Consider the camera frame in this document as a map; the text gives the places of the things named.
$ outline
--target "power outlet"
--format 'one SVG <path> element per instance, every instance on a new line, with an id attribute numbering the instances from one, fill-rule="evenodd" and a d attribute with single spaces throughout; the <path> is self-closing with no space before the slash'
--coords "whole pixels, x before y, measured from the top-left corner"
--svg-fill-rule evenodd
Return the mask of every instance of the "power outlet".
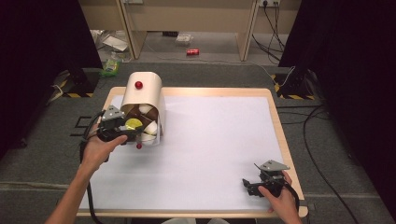
<path id="1" fill-rule="evenodd" d="M 280 0 L 260 0 L 259 6 L 264 7 L 264 1 L 267 2 L 267 7 L 279 7 Z"/>

